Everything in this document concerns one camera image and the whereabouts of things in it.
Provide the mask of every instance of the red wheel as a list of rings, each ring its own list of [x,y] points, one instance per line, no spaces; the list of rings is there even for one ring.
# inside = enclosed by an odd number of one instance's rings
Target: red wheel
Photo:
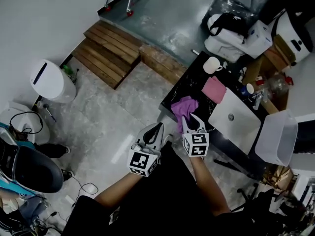
[[[127,16],[131,17],[133,15],[133,10],[127,12]]]
[[[112,7],[110,5],[105,6],[105,11],[110,11]]]

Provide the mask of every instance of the black shirt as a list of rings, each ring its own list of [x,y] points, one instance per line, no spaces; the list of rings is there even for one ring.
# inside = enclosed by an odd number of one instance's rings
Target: black shirt
[[[109,225],[110,211],[81,196],[63,236],[109,235],[125,232],[151,235],[206,232],[208,235],[253,235],[252,220],[243,212],[214,217],[196,182],[171,144],[163,147],[161,165],[142,178],[120,204],[118,219]]]

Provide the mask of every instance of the white cup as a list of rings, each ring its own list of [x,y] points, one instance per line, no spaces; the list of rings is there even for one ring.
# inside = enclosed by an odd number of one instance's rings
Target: white cup
[[[203,69],[208,74],[213,74],[215,71],[221,71],[223,67],[216,57],[210,57],[204,64]]]

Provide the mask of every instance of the black countertop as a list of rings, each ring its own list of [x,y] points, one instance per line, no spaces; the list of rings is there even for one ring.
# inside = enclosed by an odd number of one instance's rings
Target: black countertop
[[[215,72],[212,75],[207,74],[203,70],[203,64],[208,60],[209,57],[210,56],[205,52],[200,53],[200,55],[187,69],[185,74],[180,78],[174,88],[162,101],[161,105],[170,113],[172,113],[171,105],[180,101],[181,98],[185,96],[191,96],[193,99],[197,100],[199,107],[195,110],[194,114],[201,118],[205,122],[206,129],[210,130],[210,148],[219,153],[225,160],[230,162],[240,171],[252,178],[260,180],[269,164],[264,162],[255,154],[254,148],[262,129],[263,122],[268,113],[264,108],[262,108],[262,106],[260,106],[257,111],[253,110],[253,103],[251,103],[247,98],[244,98],[239,92],[243,85],[237,80],[236,77],[230,74],[227,69]],[[227,88],[229,88],[234,94],[242,99],[248,108],[251,109],[261,121],[260,131],[248,155],[243,153],[231,141],[224,138],[224,136],[218,130],[213,130],[213,127],[208,123],[208,119],[216,107],[216,103],[210,100],[201,90],[208,78],[212,76],[216,76]]]

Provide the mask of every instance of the purple cloth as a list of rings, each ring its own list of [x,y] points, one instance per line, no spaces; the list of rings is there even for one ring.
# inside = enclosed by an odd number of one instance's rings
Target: purple cloth
[[[187,120],[190,118],[190,113],[193,113],[198,108],[198,101],[192,99],[190,96],[181,98],[179,102],[171,105],[171,109],[177,118],[178,131],[183,133],[182,116],[186,116]]]

